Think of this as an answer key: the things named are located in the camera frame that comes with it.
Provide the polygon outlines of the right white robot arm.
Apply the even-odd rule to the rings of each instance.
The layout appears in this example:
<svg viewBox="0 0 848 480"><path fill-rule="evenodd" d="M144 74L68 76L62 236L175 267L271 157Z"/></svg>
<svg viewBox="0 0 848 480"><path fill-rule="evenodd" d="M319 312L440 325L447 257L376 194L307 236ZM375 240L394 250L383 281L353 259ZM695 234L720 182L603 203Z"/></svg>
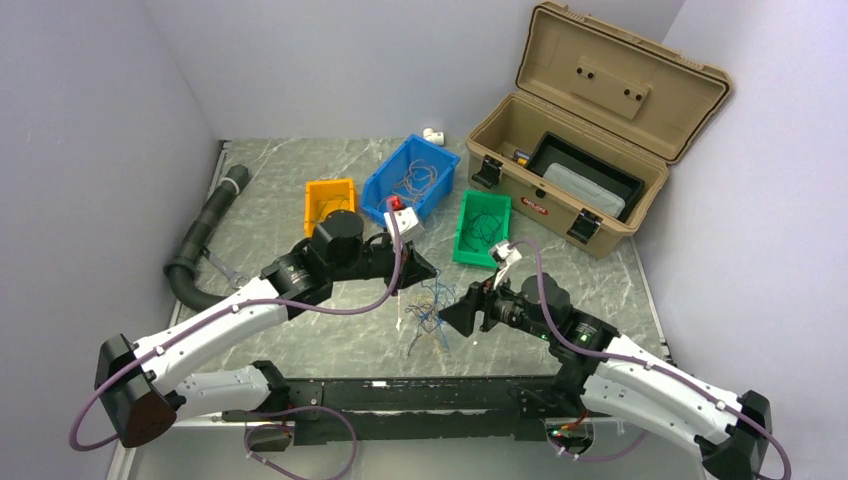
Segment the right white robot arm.
<svg viewBox="0 0 848 480"><path fill-rule="evenodd" d="M545 417L585 411L656 434L700 460L716 479L757 478L772 432L769 401L701 382L655 357L615 327L571 304L548 274L519 291L472 283L440 318L461 335L498 325L548 342L560 363L551 385L532 396Z"/></svg>

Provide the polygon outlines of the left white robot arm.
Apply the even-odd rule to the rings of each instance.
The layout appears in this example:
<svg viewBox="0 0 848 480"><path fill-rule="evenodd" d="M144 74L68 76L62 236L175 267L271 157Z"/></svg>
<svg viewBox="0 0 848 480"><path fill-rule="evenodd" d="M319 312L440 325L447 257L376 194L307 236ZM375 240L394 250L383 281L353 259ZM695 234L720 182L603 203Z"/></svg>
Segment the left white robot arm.
<svg viewBox="0 0 848 480"><path fill-rule="evenodd" d="M413 208L389 209L385 231L363 237L363 220L336 210L312 235L265 267L234 294L190 319L136 341L118 334L100 347L95 392L124 447L145 445L178 421L227 410L253 411L264 420L289 405L289 387L266 360L238 370L200 374L216 354L305 311L326 313L337 282L380 278L383 295L365 307L335 310L359 315L389 296L435 277L413 240L424 227Z"/></svg>

